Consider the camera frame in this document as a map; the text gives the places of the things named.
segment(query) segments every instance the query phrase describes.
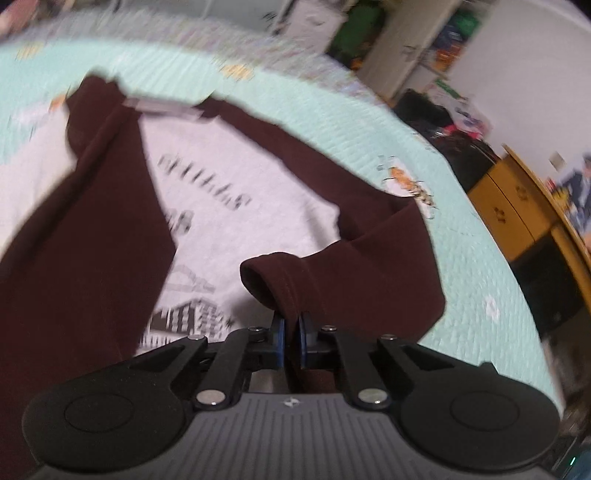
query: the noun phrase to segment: white wall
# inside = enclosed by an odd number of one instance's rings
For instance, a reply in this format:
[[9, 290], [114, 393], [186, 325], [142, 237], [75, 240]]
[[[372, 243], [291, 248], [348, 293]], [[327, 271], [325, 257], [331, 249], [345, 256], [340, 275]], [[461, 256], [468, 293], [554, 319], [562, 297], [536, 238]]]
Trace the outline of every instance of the white wall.
[[591, 151], [591, 22], [566, 0], [499, 0], [449, 78], [540, 177]]

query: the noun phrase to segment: maroon sleeve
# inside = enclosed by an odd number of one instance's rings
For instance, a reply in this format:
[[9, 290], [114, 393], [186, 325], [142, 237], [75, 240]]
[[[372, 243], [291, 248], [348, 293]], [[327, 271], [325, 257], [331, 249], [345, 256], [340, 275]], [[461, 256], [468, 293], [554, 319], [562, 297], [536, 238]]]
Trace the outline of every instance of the maroon sleeve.
[[280, 158], [303, 183], [340, 209], [341, 241], [305, 258], [273, 253], [245, 261], [242, 281], [261, 303], [293, 325], [309, 312], [317, 325], [347, 328], [365, 339], [393, 333], [419, 340], [442, 316], [445, 298], [433, 246], [412, 198], [375, 189], [276, 125], [228, 103], [221, 115]]
[[34, 466], [21, 433], [33, 396], [135, 353], [174, 256], [123, 99], [95, 77], [69, 99], [76, 170], [0, 262], [2, 479]]

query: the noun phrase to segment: bed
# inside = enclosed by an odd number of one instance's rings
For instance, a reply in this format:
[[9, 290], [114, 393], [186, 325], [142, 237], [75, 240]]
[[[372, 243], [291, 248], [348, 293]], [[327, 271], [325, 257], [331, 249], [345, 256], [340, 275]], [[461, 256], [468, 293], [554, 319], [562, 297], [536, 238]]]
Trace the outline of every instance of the bed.
[[[233, 66], [247, 74], [231, 75]], [[331, 59], [215, 21], [148, 12], [64, 17], [0, 47], [0, 164], [35, 129], [23, 112], [74, 89], [91, 70], [135, 95], [197, 103], [215, 92], [376, 186], [384, 159], [402, 159], [436, 204], [427, 226], [447, 299], [421, 343], [473, 364], [492, 361], [560, 407], [521, 290], [445, 159]]]

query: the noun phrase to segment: white door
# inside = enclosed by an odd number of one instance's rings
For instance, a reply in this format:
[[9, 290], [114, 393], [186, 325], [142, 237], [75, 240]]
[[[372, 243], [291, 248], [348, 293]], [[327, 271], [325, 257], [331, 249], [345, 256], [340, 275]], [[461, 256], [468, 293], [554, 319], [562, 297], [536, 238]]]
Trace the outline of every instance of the white door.
[[363, 62], [360, 80], [382, 97], [392, 98], [461, 3], [402, 0]]

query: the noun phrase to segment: metal screw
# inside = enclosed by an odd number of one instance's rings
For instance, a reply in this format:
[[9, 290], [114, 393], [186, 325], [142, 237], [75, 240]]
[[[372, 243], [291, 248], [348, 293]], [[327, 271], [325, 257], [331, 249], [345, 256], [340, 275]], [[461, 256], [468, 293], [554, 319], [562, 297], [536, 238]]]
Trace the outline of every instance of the metal screw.
[[379, 405], [388, 399], [388, 394], [380, 388], [364, 388], [357, 394], [357, 398], [365, 403]]
[[226, 400], [226, 394], [219, 390], [202, 390], [197, 394], [197, 401], [203, 405], [217, 405]]

